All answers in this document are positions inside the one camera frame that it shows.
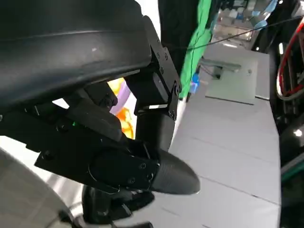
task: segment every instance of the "cable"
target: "cable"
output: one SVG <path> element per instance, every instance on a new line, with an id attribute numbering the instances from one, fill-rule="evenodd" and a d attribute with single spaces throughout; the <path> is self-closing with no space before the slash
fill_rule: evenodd
<path id="1" fill-rule="evenodd" d="M 167 43 L 163 43 L 163 45 L 165 45 L 165 46 L 171 46 L 171 47 L 173 47 L 175 49 L 195 50 L 195 49 L 202 48 L 202 47 L 205 47 L 205 46 L 210 46 L 210 45 L 213 45 L 213 44 L 217 44 L 217 43 L 220 43 L 222 41 L 229 40 L 229 39 L 232 39 L 234 37 L 238 37 L 238 36 L 244 35 L 246 33 L 249 33 L 249 32 L 255 31 L 255 30 L 260 30 L 260 29 L 265 29 L 265 28 L 268 28 L 268 27 L 277 26 L 277 25 L 280 25 L 280 24 L 283 24 L 283 23 L 286 23 L 286 22 L 289 22 L 289 21 L 292 21 L 292 20 L 296 20 L 296 19 L 299 19 L 299 18 L 302 18 L 302 17 L 303 17 L 303 15 L 297 16 L 297 17 L 294 17 L 294 18 L 290 18 L 290 19 L 286 19 L 286 20 L 282 20 L 282 21 L 279 21 L 277 23 L 273 23 L 273 24 L 270 24 L 270 25 L 262 26 L 262 27 L 259 27 L 259 28 L 254 28 L 252 30 L 248 30 L 246 32 L 242 32 L 242 33 L 233 35 L 231 37 L 228 37 L 228 38 L 225 38 L 225 39 L 221 39 L 221 40 L 217 40 L 217 41 L 214 41 L 214 42 L 211 42 L 211 43 L 207 43 L 207 44 L 204 44 L 204 45 L 200 45 L 200 46 L 197 46 L 197 47 L 195 47 L 195 46 L 193 46 L 193 47 L 175 46 L 175 45 L 167 44 Z"/>
<path id="2" fill-rule="evenodd" d="M 286 50 L 284 52 L 284 55 L 283 55 L 283 58 L 280 63 L 279 70 L 278 70 L 278 73 L 276 76 L 276 95 L 278 98 L 280 98 L 283 101 L 292 101 L 294 99 L 299 98 L 300 96 L 302 96 L 304 94 L 304 89 L 303 89 L 304 86 L 301 84 L 298 85 L 295 89 L 285 92 L 285 95 L 290 95 L 290 96 L 284 96 L 282 93 L 282 89 L 284 88 L 283 87 L 284 68 L 285 68 L 286 62 L 288 60 L 290 51 L 291 51 L 291 47 L 294 44 L 294 42 L 296 41 L 296 39 L 298 38 L 298 33 L 302 30 L 303 27 L 304 27 L 304 18 L 302 18 L 301 22 L 297 26 L 293 36 L 291 37 L 291 39 L 286 47 Z"/>

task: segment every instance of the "black wire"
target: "black wire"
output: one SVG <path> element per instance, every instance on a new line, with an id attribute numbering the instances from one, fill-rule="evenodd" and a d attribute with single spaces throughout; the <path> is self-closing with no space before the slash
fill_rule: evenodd
<path id="1" fill-rule="evenodd" d="M 200 65 L 200 68 L 205 72 L 205 73 L 207 73 L 208 75 L 210 75 L 210 76 L 214 76 L 207 68 L 205 68 L 204 66 L 202 66 L 202 65 Z"/>
<path id="2" fill-rule="evenodd" d="M 171 47 L 173 47 L 175 49 L 195 50 L 195 49 L 202 48 L 202 47 L 205 47 L 205 46 L 210 46 L 210 45 L 213 45 L 213 44 L 217 44 L 217 43 L 220 43 L 222 41 L 229 40 L 229 39 L 232 39 L 234 37 L 238 37 L 238 36 L 244 35 L 246 33 L 249 33 L 249 32 L 255 31 L 255 30 L 265 29 L 265 28 L 272 27 L 272 26 L 277 26 L 277 25 L 280 25 L 280 24 L 283 24 L 283 23 L 286 23 L 286 22 L 289 22 L 289 21 L 292 21 L 292 20 L 296 20 L 296 19 L 299 19 L 299 18 L 302 18 L 302 17 L 303 17 L 303 15 L 297 16 L 297 17 L 294 17 L 294 18 L 290 18 L 290 19 L 286 19 L 286 20 L 282 20 L 282 21 L 279 21 L 277 23 L 273 23 L 273 24 L 270 24 L 270 25 L 262 26 L 262 27 L 259 27 L 259 28 L 254 28 L 252 30 L 248 30 L 246 32 L 242 32 L 242 33 L 233 35 L 231 37 L 228 37 L 228 38 L 225 38 L 225 39 L 221 39 L 221 40 L 217 40 L 217 41 L 214 41 L 214 42 L 211 42 L 211 43 L 207 43 L 207 44 L 204 44 L 204 45 L 200 45 L 200 46 L 197 46 L 197 47 L 186 47 L 186 46 L 179 46 L 178 47 L 178 46 L 175 46 L 175 45 L 172 45 L 172 44 L 167 44 L 167 43 L 163 43 L 163 45 L 164 46 L 171 46 Z"/>

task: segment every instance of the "black plastic cover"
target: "black plastic cover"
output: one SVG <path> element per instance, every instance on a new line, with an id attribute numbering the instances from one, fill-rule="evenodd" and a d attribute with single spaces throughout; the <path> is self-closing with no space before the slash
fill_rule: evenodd
<path id="1" fill-rule="evenodd" d="M 134 0 L 2 0 L 0 27 L 0 112 L 151 60 Z"/>

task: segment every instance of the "green cloth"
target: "green cloth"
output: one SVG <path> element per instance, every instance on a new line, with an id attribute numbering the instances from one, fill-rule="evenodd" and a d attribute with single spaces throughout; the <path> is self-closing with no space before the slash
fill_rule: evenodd
<path id="1" fill-rule="evenodd" d="M 209 16 L 209 9 L 211 6 L 211 2 L 212 0 L 199 0 L 198 27 L 196 28 L 196 30 L 192 35 L 192 38 L 189 43 L 189 48 L 207 44 L 211 39 L 211 31 L 209 29 L 205 29 Z M 180 79 L 182 84 L 182 91 L 180 93 L 180 98 L 184 98 L 187 96 L 190 90 L 190 82 L 192 76 L 195 73 L 196 67 L 205 49 L 206 46 L 187 51 L 184 60 L 184 65 L 180 74 Z"/>

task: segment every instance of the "gray panel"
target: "gray panel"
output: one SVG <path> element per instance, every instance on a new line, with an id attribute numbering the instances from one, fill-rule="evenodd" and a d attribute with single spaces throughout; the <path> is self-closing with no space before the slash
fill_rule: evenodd
<path id="1" fill-rule="evenodd" d="M 0 148 L 0 223 L 2 228 L 66 228 L 69 214 L 59 196 L 38 176 Z"/>
<path id="2" fill-rule="evenodd" d="M 269 55 L 248 51 L 243 48 L 231 48 L 222 44 L 215 44 L 207 47 L 204 57 L 207 59 L 233 59 L 235 57 L 249 58 L 257 60 L 257 80 L 256 95 L 269 99 L 270 96 L 270 76 L 269 76 Z"/>

